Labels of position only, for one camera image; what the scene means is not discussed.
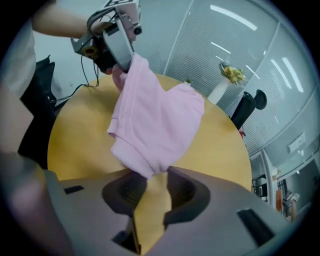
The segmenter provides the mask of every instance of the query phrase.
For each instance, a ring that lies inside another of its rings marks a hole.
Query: yellow flower
[[[237,78],[235,77],[235,76],[233,76],[233,77],[230,77],[230,81],[231,81],[231,83],[236,83],[237,82]]]

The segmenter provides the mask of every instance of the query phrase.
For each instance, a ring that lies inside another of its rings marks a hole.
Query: white wall
[[[78,15],[89,17],[100,9],[106,0],[60,0],[58,4]],[[52,92],[57,98],[70,95],[78,85],[86,84],[81,56],[74,52],[69,38],[55,37],[34,33],[36,60],[50,56],[55,62],[52,79]],[[83,67],[88,81],[96,79],[92,60],[83,57]]]

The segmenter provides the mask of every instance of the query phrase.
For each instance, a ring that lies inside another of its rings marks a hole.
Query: round table
[[[156,75],[164,90],[181,82]],[[48,169],[59,180],[94,178],[125,167],[111,154],[115,139],[107,134],[120,95],[111,76],[98,88],[82,87],[61,109],[48,145]],[[230,118],[205,100],[205,113],[194,140],[173,166],[235,182],[251,190],[251,165],[246,146]],[[148,180],[134,217],[142,253],[163,234],[163,214],[171,209],[166,173]]]

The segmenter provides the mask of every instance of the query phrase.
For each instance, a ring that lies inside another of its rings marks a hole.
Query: person's hand
[[[109,67],[105,72],[106,75],[112,75],[112,68]]]
[[[102,33],[107,27],[110,27],[113,23],[112,22],[101,22],[96,21],[92,24],[92,30],[96,33]]]

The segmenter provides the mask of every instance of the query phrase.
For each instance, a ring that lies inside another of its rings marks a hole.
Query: person's arm
[[[95,31],[101,27],[98,23],[95,26],[96,28],[93,27]],[[87,18],[62,9],[56,1],[50,1],[34,14],[32,28],[50,36],[78,39],[87,32]]]

